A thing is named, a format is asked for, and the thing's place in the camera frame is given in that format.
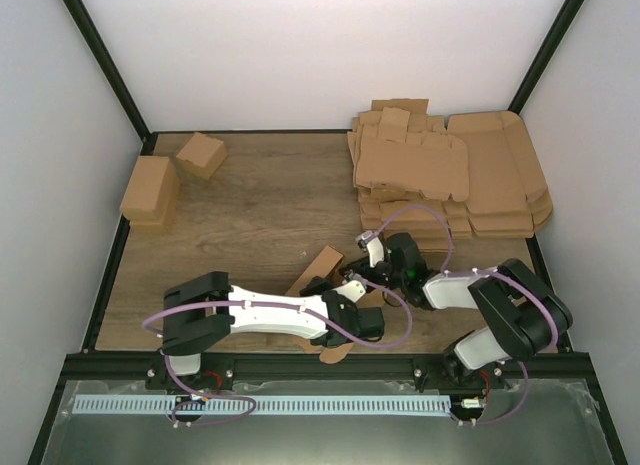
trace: white wall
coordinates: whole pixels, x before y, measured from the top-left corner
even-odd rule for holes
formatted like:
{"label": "white wall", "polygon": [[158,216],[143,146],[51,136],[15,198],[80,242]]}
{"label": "white wall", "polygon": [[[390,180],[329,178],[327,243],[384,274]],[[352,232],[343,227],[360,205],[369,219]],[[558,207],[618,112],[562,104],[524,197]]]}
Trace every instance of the white wall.
{"label": "white wall", "polygon": [[140,149],[61,0],[0,0],[0,130],[0,463],[22,465]]}
{"label": "white wall", "polygon": [[564,0],[84,0],[152,130],[504,109]]}
{"label": "white wall", "polygon": [[524,118],[555,203],[540,234],[629,463],[640,463],[640,0],[587,0]]}

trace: black metal frame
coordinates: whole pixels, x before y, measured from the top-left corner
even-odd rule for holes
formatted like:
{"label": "black metal frame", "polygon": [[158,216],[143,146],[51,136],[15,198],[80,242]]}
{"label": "black metal frame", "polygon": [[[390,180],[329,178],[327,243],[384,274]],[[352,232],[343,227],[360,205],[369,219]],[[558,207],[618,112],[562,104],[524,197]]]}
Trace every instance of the black metal frame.
{"label": "black metal frame", "polygon": [[[150,133],[142,115],[131,97],[115,63],[89,16],[82,0],[63,0],[69,13],[78,25],[89,48],[111,84],[131,123],[143,143],[142,155],[153,153],[158,133]],[[520,113],[542,76],[553,53],[569,29],[584,0],[565,0],[547,36],[527,71],[509,110]],[[226,131],[224,133],[337,133],[345,130],[278,130],[278,131]],[[68,355],[60,378],[44,418],[40,433],[29,459],[30,464],[41,462],[51,433],[51,427],[62,399],[67,381],[70,380],[146,380],[147,370],[157,361],[154,352],[99,352],[95,343],[100,331],[111,290],[118,271],[129,232],[128,221],[122,218],[118,225],[113,246],[109,254],[103,280],[93,309],[87,334],[83,341],[83,353]],[[551,280],[546,269],[536,237],[527,240],[534,270],[549,286]],[[528,364],[532,378],[584,379],[589,392],[600,409],[598,418],[602,424],[607,443],[616,464],[626,464],[626,458],[611,420],[598,379],[588,354],[572,351],[566,334],[561,337],[558,355],[541,355]],[[326,365],[313,355],[300,354],[205,354],[203,360],[213,360],[232,367],[235,380],[270,381],[303,379],[349,379],[349,380],[413,380],[414,369],[442,361],[441,354],[385,354],[349,355],[343,361]],[[505,364],[503,376],[516,378],[520,369],[515,364]]]}

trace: wood grain surface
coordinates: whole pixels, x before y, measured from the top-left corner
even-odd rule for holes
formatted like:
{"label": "wood grain surface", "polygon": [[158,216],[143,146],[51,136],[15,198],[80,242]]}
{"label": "wood grain surface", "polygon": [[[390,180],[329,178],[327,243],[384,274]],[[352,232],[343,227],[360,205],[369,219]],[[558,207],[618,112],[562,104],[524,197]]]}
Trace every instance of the wood grain surface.
{"label": "wood grain surface", "polygon": [[[174,156],[190,134],[163,134],[155,154]],[[362,256],[352,165],[344,134],[214,134],[229,157],[209,181],[181,170],[182,188],[173,230],[165,235],[131,231],[98,337],[98,350],[153,350],[160,340],[140,324],[162,310],[166,289],[222,270],[232,283],[282,294],[325,245]],[[450,268],[489,267],[517,257],[531,265],[522,239],[456,241]],[[426,255],[437,267],[444,254]],[[385,341],[399,338],[407,318],[383,305]],[[478,312],[412,309],[410,339],[393,352],[441,352],[455,339],[482,327]],[[217,351],[300,351],[282,335],[227,337]],[[375,353],[356,346],[352,353]]]}

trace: black end effector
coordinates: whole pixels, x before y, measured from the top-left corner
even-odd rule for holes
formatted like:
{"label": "black end effector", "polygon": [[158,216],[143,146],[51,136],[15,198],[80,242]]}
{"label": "black end effector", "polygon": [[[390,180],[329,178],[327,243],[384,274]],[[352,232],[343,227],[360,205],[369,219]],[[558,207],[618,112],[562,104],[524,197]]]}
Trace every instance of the black end effector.
{"label": "black end effector", "polygon": [[[384,317],[380,307],[358,309],[355,303],[335,290],[322,293],[322,300],[327,304],[329,320],[352,335],[369,342],[377,342],[384,335]],[[327,333],[311,340],[312,345],[322,345],[327,348],[338,347],[349,342],[351,340],[329,326],[327,326]]]}
{"label": "black end effector", "polygon": [[[211,272],[170,288],[164,294],[164,310],[204,301],[228,300],[231,286],[226,272]],[[165,355],[183,356],[205,352],[231,333],[234,317],[228,308],[206,316],[205,310],[190,310],[164,319],[162,350]]]}
{"label": "black end effector", "polygon": [[415,240],[408,233],[396,233],[384,245],[385,259],[375,267],[369,266],[369,257],[364,257],[341,268],[340,274],[349,279],[355,273],[377,285],[399,289],[411,305],[433,310],[422,287],[435,272],[427,267]]}
{"label": "black end effector", "polygon": [[[567,306],[524,263],[507,260],[498,267],[498,272],[540,300],[553,318],[558,334],[571,327],[573,317]],[[523,298],[520,292],[494,277],[476,281],[469,291],[496,341],[510,357],[527,361],[549,345],[551,329],[540,310],[526,298],[519,306],[514,303]]]}

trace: pile of flattened cardboard boxes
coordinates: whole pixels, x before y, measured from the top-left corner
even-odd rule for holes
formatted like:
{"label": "pile of flattened cardboard boxes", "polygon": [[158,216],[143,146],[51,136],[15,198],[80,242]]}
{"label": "pile of flattened cardboard boxes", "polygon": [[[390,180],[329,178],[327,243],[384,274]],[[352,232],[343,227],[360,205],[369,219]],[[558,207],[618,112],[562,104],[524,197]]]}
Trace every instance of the pile of flattened cardboard boxes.
{"label": "pile of flattened cardboard boxes", "polygon": [[[427,114],[426,99],[373,100],[353,119],[347,140],[362,227],[380,227],[420,203],[446,218],[456,239],[528,238],[553,204],[522,119],[512,112]],[[446,250],[429,212],[413,209],[386,229],[407,231],[421,250]]]}

